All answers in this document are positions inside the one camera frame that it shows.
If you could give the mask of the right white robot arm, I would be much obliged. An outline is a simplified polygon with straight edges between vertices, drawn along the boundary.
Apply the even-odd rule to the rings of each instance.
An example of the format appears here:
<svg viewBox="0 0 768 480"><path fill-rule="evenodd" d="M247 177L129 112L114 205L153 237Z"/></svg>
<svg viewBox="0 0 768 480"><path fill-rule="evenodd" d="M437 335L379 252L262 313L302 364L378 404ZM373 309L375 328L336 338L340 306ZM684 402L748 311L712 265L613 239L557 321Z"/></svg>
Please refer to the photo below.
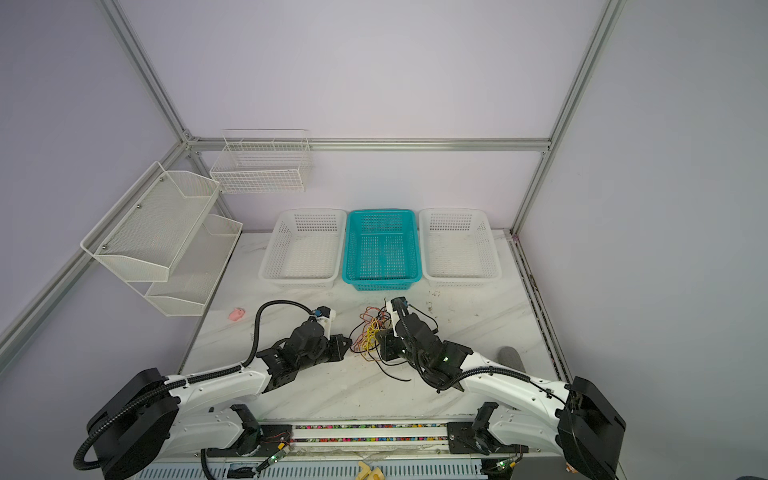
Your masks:
<svg viewBox="0 0 768 480"><path fill-rule="evenodd" d="M438 393L481 395L472 423L475 448L492 454L511 445L559 453L589 479L615 479L626 422L591 381L530 376L471 348L441 339L406 298L386 302L391 326L382 344Z"/></svg>

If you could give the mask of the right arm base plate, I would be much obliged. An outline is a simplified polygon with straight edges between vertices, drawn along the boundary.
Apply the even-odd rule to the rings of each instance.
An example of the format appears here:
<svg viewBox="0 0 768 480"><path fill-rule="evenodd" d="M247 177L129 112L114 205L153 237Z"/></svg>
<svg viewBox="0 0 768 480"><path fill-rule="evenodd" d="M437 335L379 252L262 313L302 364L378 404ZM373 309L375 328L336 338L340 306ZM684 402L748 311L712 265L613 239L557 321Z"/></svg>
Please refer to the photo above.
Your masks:
<svg viewBox="0 0 768 480"><path fill-rule="evenodd" d="M478 433L472 422L449 422L446 424L448 450L451 454L527 454L529 447L512 444L502 445L493 440L489 433Z"/></svg>

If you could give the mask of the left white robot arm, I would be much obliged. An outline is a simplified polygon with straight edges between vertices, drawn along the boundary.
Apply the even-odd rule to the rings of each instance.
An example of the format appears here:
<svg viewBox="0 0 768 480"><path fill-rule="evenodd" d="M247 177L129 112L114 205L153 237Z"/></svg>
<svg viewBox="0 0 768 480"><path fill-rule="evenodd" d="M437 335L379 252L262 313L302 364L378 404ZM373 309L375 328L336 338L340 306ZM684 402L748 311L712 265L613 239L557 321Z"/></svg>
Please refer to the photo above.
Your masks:
<svg viewBox="0 0 768 480"><path fill-rule="evenodd" d="M333 309L290 301L305 320L290 336L261 349L262 316L284 303L271 300L258 308L250 350L240 362L187 375L163 376L155 368L136 374L87 423L73 467L127 479L163 456L198 451L206 458L217 450L245 457L283 447L289 432L266 434L245 399L286 386L308 368L340 362L352 346L349 337L331 333Z"/></svg>

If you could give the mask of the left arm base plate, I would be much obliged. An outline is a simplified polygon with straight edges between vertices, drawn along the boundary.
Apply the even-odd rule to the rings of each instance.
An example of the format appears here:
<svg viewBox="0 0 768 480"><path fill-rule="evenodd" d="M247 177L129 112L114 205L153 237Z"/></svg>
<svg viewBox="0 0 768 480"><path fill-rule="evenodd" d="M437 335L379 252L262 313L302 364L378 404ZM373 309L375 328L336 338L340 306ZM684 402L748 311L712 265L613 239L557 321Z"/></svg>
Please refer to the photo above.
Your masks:
<svg viewBox="0 0 768 480"><path fill-rule="evenodd" d="M289 443L293 434L293 427L290 424L262 424L260 428L259 434L243 433L230 448L208 449L207 455L212 458L266 458L276 453L281 443Z"/></svg>

